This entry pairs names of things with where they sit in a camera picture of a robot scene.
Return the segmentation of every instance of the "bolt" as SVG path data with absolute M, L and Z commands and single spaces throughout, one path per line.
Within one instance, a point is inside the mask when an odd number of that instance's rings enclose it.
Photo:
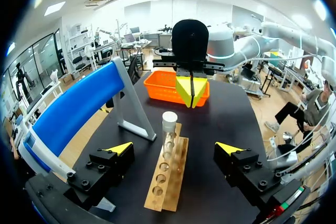
M 266 180 L 261 180 L 261 181 L 259 181 L 259 185 L 258 185 L 258 187 L 261 189 L 261 190 L 264 190 L 265 188 L 266 188 L 266 186 L 267 186 L 267 181 Z
M 68 180 L 73 180 L 75 175 L 72 172 L 67 173 Z
M 249 172 L 251 167 L 249 165 L 244 165 L 243 169 L 244 169 L 245 172 Z
M 82 180 L 82 182 L 80 183 L 82 185 L 82 188 L 84 190 L 87 190 L 90 188 L 90 182 L 88 182 L 87 180 Z
M 98 165 L 98 171 L 103 173 L 105 171 L 105 166 L 104 165 Z
M 281 173 L 274 173 L 274 179 L 279 180 L 281 178 Z
M 51 189 L 53 189 L 53 185 L 47 185 L 47 190 L 50 191 Z
M 262 167 L 262 166 L 263 166 L 263 163 L 262 163 L 261 161 L 258 161 L 258 162 L 256 162 L 256 166 L 257 166 L 257 167 Z

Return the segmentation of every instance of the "test tube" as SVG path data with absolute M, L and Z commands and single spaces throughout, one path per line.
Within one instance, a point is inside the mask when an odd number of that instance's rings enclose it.
M 166 111 L 162 114 L 163 158 L 169 160 L 172 157 L 177 115 Z

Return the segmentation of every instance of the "orange basket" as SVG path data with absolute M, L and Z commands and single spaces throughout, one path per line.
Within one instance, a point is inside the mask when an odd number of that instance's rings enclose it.
M 176 73 L 175 72 L 166 72 L 166 71 L 155 71 L 152 72 L 150 76 L 143 82 L 147 88 L 147 92 L 150 98 L 175 102 L 184 104 L 181 96 L 176 91 Z M 204 94 L 201 99 L 198 101 L 198 107 L 202 107 L 205 101 L 209 98 L 209 82 L 206 84 Z

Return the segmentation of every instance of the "man sitting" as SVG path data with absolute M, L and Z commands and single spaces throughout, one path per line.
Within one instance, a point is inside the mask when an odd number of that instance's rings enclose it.
M 309 135 L 309 133 L 315 128 L 314 131 L 318 131 L 321 126 L 324 126 L 328 115 L 326 115 L 321 123 L 321 118 L 324 116 L 324 114 L 327 112 L 329 108 L 328 99 L 330 95 L 333 92 L 333 87 L 331 87 L 327 81 L 324 82 L 324 88 L 323 91 L 319 89 L 314 89 L 311 91 L 308 95 L 302 94 L 301 100 L 307 101 L 307 109 L 305 111 L 299 109 L 296 105 L 294 105 L 291 102 L 288 102 L 280 111 L 278 114 L 275 115 L 276 122 L 270 123 L 265 122 L 265 126 L 271 129 L 274 133 L 277 133 L 277 131 L 280 128 L 280 124 L 284 121 L 284 119 L 290 115 L 292 118 L 295 118 L 298 120 L 298 123 L 300 125 L 303 125 L 303 139 L 306 138 L 306 136 Z M 297 149 L 296 152 L 300 153 L 302 152 L 307 146 L 310 145 L 312 134 L 309 135 L 308 139 L 306 139 L 306 142 L 304 144 L 301 144 Z

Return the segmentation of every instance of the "white cap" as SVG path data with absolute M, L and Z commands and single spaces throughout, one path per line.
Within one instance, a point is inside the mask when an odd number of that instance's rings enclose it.
M 174 132 L 176 127 L 177 115 L 172 111 L 162 114 L 162 129 L 165 132 Z

